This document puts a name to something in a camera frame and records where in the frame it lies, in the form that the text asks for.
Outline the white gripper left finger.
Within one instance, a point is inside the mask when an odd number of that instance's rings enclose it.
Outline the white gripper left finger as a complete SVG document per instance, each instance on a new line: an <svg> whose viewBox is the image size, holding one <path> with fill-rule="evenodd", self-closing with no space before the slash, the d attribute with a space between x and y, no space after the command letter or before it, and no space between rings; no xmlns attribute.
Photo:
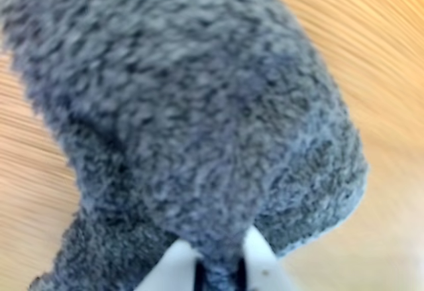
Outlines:
<svg viewBox="0 0 424 291"><path fill-rule="evenodd" d="M137 286L137 291L203 290L201 255L183 240L175 241Z"/></svg>

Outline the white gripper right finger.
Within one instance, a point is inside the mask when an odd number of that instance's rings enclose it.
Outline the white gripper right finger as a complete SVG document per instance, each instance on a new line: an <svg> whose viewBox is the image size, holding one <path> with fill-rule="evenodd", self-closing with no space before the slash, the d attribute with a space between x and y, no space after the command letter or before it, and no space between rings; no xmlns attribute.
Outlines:
<svg viewBox="0 0 424 291"><path fill-rule="evenodd" d="M277 256L255 227L251 227L246 233L243 255L246 267L247 290L292 290L292 285L283 271Z"/></svg>

